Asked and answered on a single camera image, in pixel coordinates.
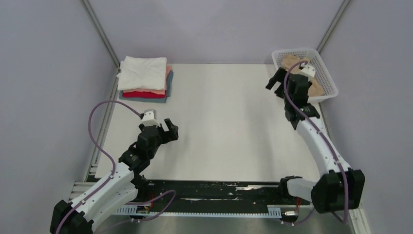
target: red wire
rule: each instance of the red wire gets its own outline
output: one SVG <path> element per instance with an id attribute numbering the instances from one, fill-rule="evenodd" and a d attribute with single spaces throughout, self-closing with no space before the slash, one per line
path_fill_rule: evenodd
<path id="1" fill-rule="evenodd" d="M 153 193 L 149 193 L 150 194 L 150 199 L 152 200 L 154 198 Z M 153 207 L 153 202 L 150 203 L 150 209 L 152 209 Z"/>
<path id="2" fill-rule="evenodd" d="M 301 205 L 301 198 L 297 197 L 297 204 L 296 204 L 296 210 L 297 211 L 300 209 L 300 205 Z"/>

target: metal frame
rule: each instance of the metal frame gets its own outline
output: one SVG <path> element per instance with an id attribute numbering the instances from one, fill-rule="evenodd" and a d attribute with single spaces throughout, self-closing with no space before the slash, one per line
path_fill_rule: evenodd
<path id="1" fill-rule="evenodd" d="M 162 214 L 162 216 L 283 218 L 284 212 L 293 211 L 296 208 L 296 205 L 294 205 L 296 199 L 294 197 L 286 199 L 279 196 L 277 182 L 214 182 L 184 180 L 151 180 L 149 182 L 147 188 L 147 192 L 149 193 L 158 194 L 159 192 L 162 193 L 173 187 L 180 190 L 182 194 L 185 194 L 181 195 L 181 197 L 176 200 L 178 204 L 175 204 L 174 207 L 170 207 L 169 211 Z M 194 187 L 194 184 L 202 184 L 203 187 Z M 95 185 L 93 182 L 75 183 L 69 200 L 82 196 L 83 193 L 89 190 L 93 185 Z M 148 196 L 139 195 L 139 197 L 140 200 L 150 199 Z M 153 210 L 145 214 L 149 216 L 157 214 L 167 202 L 168 199 L 161 199 L 159 203 L 154 204 Z M 224 212 L 222 209 L 223 204 L 228 202 L 231 203 L 231 205 L 229 206 L 228 212 Z M 114 215 L 140 215 L 138 212 L 142 211 L 141 209 L 138 209 L 140 206 L 146 205 L 123 205 L 117 209 Z M 313 206 L 312 204 L 305 202 L 301 205 L 301 208 L 312 209 Z"/>
<path id="2" fill-rule="evenodd" d="M 117 97 L 117 82 L 118 82 L 118 78 L 115 77 L 113 85 L 112 85 L 111 93 L 110 93 L 110 96 L 109 96 L 109 100 L 116 100 L 116 97 Z M 114 109 L 114 103 L 111 102 L 111 103 L 108 103 L 106 105 L 105 114 L 103 116 L 102 124 L 100 125 L 99 133 L 98 133 L 98 136 L 96 138 L 96 142 L 99 146 L 103 146 L 103 144 L 105 143 L 106 134 L 108 132 L 109 123 L 110 123 L 111 118 L 112 118 L 113 109 Z M 100 156 L 99 149 L 97 147 L 93 147 L 91 161 L 89 163 L 89 166 L 87 167 L 87 171 L 85 172 L 85 176 L 84 176 L 84 178 L 85 178 L 84 181 L 85 182 L 88 180 L 89 176 L 96 174 L 97 163 L 99 162 L 99 156 Z"/>
<path id="3" fill-rule="evenodd" d="M 336 14 L 334 15 L 333 20 L 331 21 L 330 25 L 327 28 L 327 31 L 325 31 L 323 38 L 321 39 L 319 45 L 317 46 L 317 51 L 319 52 L 319 54 L 322 53 L 322 51 L 323 51 L 325 45 L 327 44 L 328 40 L 330 39 L 331 35 L 336 30 L 338 22 L 340 21 L 340 19 L 342 18 L 342 16 L 344 15 L 344 13 L 347 10 L 349 4 L 352 1 L 353 0 L 343 0 L 343 2 L 341 2 L 341 5 L 338 8 Z"/>
<path id="4" fill-rule="evenodd" d="M 369 223 L 367 222 L 366 214 L 364 213 L 364 209 L 362 207 L 355 210 L 350 210 L 349 215 L 355 234 L 372 233 Z"/>
<path id="5" fill-rule="evenodd" d="M 115 66 L 120 69 L 120 63 L 119 59 L 116 56 L 115 51 L 113 50 L 108 37 L 105 34 L 105 31 L 103 31 L 102 26 L 100 25 L 99 20 L 97 19 L 96 14 L 94 13 L 94 10 L 92 8 L 92 5 L 90 4 L 89 0 L 80 0 L 82 3 L 83 7 L 85 8 L 86 13 L 88 14 L 92 24 L 94 25 L 94 28 L 96 29 L 97 33 L 99 34 L 100 38 L 102 39 L 103 44 L 105 45 L 106 50 L 108 51 L 109 55 L 112 58 L 113 63 Z"/>

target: metal floor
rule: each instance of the metal floor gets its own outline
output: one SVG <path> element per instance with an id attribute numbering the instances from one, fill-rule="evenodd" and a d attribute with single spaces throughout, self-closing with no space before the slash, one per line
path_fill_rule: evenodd
<path id="1" fill-rule="evenodd" d="M 306 217 L 308 209 L 300 215 Z M 128 219 L 127 216 L 109 217 L 96 233 Z M 126 223 L 114 227 L 105 234 L 351 234 L 350 225 L 341 224 L 331 214 L 314 214 L 306 223 L 288 227 L 278 220 L 267 218 L 203 218 L 203 217 L 159 217 L 139 224 Z"/>

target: blue folded cloth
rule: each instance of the blue folded cloth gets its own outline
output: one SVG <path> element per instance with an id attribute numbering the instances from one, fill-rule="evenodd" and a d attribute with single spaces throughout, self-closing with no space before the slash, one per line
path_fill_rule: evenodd
<path id="1" fill-rule="evenodd" d="M 121 100 L 131 100 L 131 101 L 141 101 L 141 102 L 152 102 L 152 103 L 166 103 L 167 98 L 172 93 L 172 80 L 173 80 L 173 71 L 169 72 L 167 77 L 167 93 L 164 98 L 141 98 L 141 97 L 122 97 L 123 91 L 119 92 L 119 99 Z"/>

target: red folded towel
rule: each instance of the red folded towel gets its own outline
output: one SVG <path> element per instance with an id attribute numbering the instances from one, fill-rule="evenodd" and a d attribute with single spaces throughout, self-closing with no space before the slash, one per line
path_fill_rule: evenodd
<path id="1" fill-rule="evenodd" d="M 166 94 L 154 94 L 152 92 L 123 92 L 122 97 L 124 98 L 165 98 Z"/>

